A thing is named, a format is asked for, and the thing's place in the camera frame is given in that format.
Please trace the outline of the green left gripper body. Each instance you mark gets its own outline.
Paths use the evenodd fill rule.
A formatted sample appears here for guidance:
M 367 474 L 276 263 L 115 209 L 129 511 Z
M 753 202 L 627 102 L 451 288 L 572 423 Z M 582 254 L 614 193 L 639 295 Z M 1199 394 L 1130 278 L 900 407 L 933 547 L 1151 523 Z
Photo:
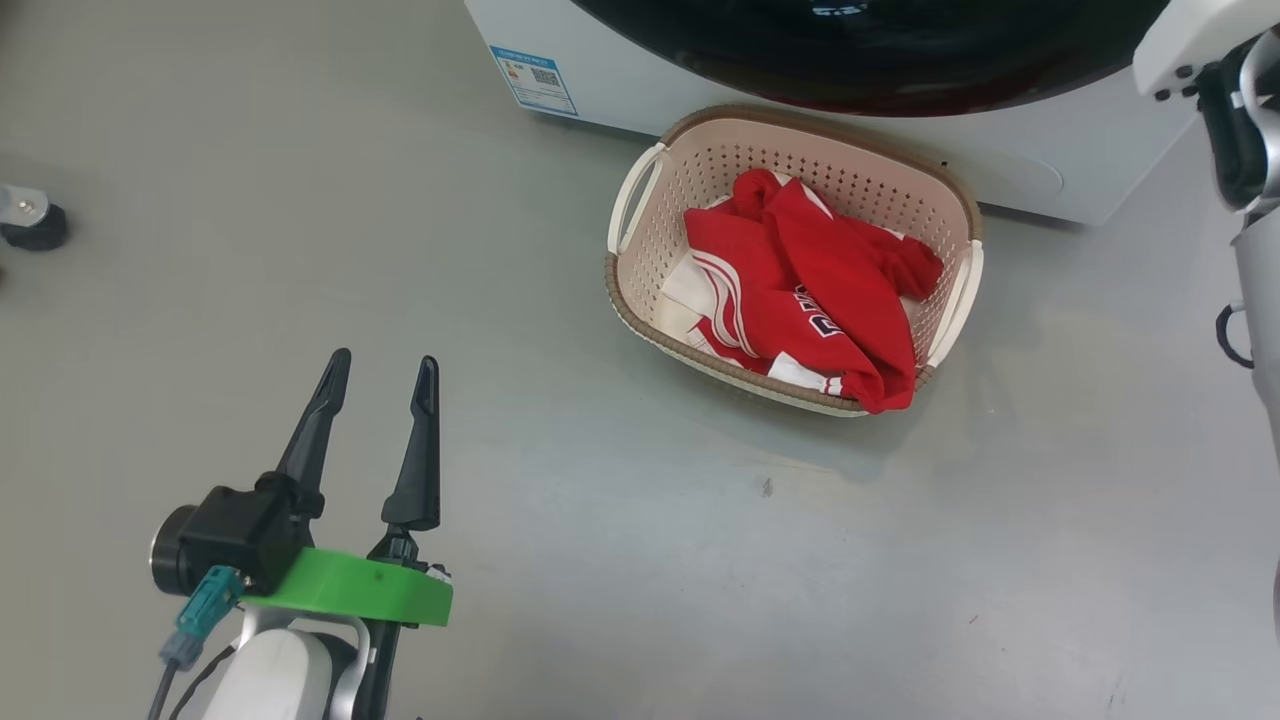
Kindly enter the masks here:
M 447 626 L 452 577 L 439 565 L 379 561 L 303 548 L 271 594 L 244 593 L 243 603 L 402 625 Z

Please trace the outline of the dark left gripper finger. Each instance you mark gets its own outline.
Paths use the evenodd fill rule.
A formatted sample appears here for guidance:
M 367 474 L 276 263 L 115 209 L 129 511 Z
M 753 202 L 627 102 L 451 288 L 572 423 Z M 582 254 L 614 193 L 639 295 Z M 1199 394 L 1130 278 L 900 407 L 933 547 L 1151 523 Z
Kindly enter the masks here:
M 293 483 L 294 512 L 308 520 L 320 518 L 325 506 L 320 484 L 332 425 L 346 401 L 351 363 L 348 348 L 332 354 L 276 465 L 276 471 Z
M 440 377 L 433 356 L 421 359 L 410 400 L 412 427 L 393 492 L 381 507 L 381 520 L 410 532 L 440 525 Z

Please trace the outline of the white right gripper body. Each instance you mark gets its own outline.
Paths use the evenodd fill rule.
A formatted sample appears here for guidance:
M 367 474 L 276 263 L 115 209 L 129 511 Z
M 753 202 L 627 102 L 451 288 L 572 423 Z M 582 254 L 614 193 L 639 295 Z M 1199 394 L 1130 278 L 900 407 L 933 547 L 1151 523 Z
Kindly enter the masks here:
M 1134 51 L 1137 91 L 1172 91 L 1277 23 L 1277 1 L 1170 1 Z

